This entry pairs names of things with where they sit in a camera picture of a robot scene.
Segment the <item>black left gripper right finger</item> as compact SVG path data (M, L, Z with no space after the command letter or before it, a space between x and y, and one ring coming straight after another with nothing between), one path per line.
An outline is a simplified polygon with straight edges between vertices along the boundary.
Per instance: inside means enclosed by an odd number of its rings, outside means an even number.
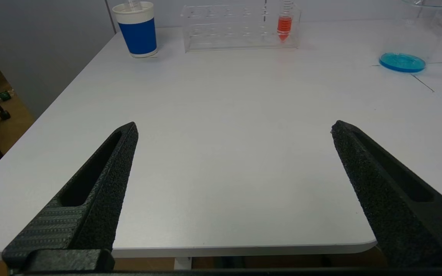
M442 267L442 195L356 126L331 134L388 264Z

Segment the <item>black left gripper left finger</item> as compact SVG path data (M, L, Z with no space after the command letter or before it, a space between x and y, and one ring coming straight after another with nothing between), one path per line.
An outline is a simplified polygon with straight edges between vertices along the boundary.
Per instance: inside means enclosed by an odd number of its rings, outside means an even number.
M2 252L9 274L110 274L138 131L130 122L100 145Z

